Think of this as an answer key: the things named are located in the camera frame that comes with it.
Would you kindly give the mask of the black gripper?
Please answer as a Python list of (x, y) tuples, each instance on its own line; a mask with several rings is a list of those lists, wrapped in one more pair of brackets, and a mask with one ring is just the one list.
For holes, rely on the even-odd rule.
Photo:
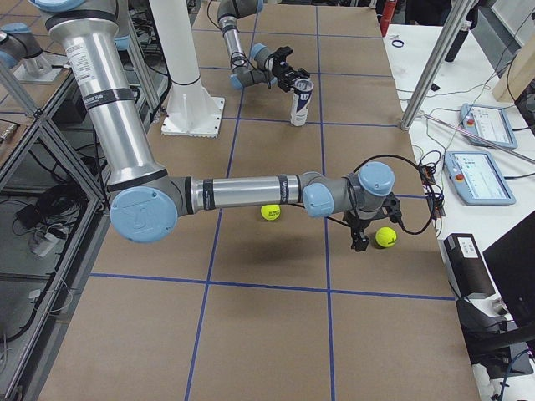
[(295, 70), (287, 62), (287, 57), (292, 53), (293, 49), (291, 47), (284, 46), (279, 47), (267, 58), (268, 69), (273, 77), (277, 79), (278, 87), (284, 92), (289, 92), (292, 84), (295, 84), (299, 79), (310, 78), (310, 73), (306, 69)]
[(388, 194), (377, 211), (345, 211), (343, 221), (351, 228), (351, 248), (354, 251), (366, 251), (369, 237), (364, 233), (365, 229), (372, 221), (383, 219), (389, 219), (398, 225), (402, 223), (400, 200), (394, 194)]

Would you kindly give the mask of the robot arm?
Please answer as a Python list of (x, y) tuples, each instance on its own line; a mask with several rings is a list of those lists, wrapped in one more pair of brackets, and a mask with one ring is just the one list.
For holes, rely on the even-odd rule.
[(309, 79), (310, 73), (305, 69), (294, 69), (287, 61), (293, 53), (289, 46), (280, 47), (275, 51), (266, 45), (257, 43), (251, 52), (245, 54), (239, 37), (237, 22), (263, 10), (262, 1), (220, 1), (217, 9), (217, 20), (214, 22), (222, 33), (227, 47), (231, 68), (230, 81), (238, 90), (256, 84), (268, 87), (278, 86), (287, 93), (297, 88), (297, 81)]
[(158, 157), (206, 161), (215, 150), (191, 149), (195, 138), (218, 136), (225, 101), (201, 81), (186, 5), (158, 1), (150, 8), (166, 59), (170, 93), (157, 135), (145, 131), (120, 62), (120, 30), (129, 19), (124, 1), (37, 1), (52, 40), (66, 53), (95, 134), (110, 165), (110, 220), (135, 243), (169, 236), (178, 220), (198, 211), (291, 205), (313, 218), (342, 215), (352, 247), (364, 251), (372, 221), (401, 223), (395, 176), (379, 159), (366, 160), (339, 179), (318, 172), (248, 178), (170, 175)]

